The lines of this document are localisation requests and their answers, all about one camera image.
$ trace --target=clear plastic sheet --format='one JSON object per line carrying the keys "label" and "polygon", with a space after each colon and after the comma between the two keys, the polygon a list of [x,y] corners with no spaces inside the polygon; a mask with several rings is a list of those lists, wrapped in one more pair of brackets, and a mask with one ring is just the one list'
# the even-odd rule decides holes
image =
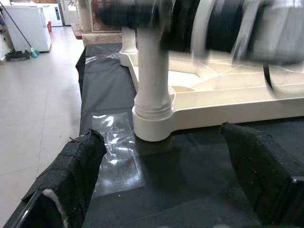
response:
{"label": "clear plastic sheet", "polygon": [[128,114],[93,116],[92,121],[93,129],[104,137],[107,148],[92,198],[144,186]]}

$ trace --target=white refrigerator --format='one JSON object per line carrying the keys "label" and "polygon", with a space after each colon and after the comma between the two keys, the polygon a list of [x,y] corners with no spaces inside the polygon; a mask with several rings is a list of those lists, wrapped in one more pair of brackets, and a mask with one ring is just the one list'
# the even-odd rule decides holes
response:
{"label": "white refrigerator", "polygon": [[[40,52],[48,52],[50,50],[51,38],[42,7],[14,5],[5,6],[5,8],[32,47]],[[7,25],[15,50],[23,51],[27,49],[30,51],[30,46],[7,13],[4,10],[2,12],[4,14],[4,23]]]}

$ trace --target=white column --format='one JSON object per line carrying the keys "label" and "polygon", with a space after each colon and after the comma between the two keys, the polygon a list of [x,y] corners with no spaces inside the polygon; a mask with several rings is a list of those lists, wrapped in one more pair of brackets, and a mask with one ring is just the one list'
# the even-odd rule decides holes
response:
{"label": "white column", "polygon": [[160,49],[157,31],[138,29],[139,88],[134,101],[135,134],[160,141],[172,132],[172,107],[168,93],[168,51]]}
{"label": "white column", "polygon": [[128,63],[130,62],[128,59],[129,54],[137,54],[138,50],[136,47],[136,36],[135,30],[127,27],[122,28],[122,36],[123,36],[123,46],[120,54],[120,64],[122,66],[128,67]]}

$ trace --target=white plastic base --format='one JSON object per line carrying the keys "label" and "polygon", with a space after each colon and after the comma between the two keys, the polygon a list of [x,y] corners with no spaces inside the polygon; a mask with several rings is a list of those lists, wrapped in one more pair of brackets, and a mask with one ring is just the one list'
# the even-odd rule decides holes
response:
{"label": "white plastic base", "polygon": [[[126,59],[138,89],[138,56]],[[171,55],[168,91],[172,114],[143,118],[133,109],[135,134],[156,142],[181,129],[303,116],[304,66],[272,67],[271,76],[275,89],[288,95],[268,90],[260,65],[231,65],[229,56],[215,53],[206,61]]]}

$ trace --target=black fabric pad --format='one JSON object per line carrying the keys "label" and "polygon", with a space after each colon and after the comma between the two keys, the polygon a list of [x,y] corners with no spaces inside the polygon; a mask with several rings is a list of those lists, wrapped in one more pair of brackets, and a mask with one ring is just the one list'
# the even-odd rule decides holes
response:
{"label": "black fabric pad", "polygon": [[238,181],[260,220],[302,227],[303,164],[265,132],[231,123],[220,132]]}
{"label": "black fabric pad", "polygon": [[94,130],[73,139],[37,177],[22,200],[28,201],[37,190],[52,189],[66,213],[69,227],[81,227],[105,154],[104,140]]}

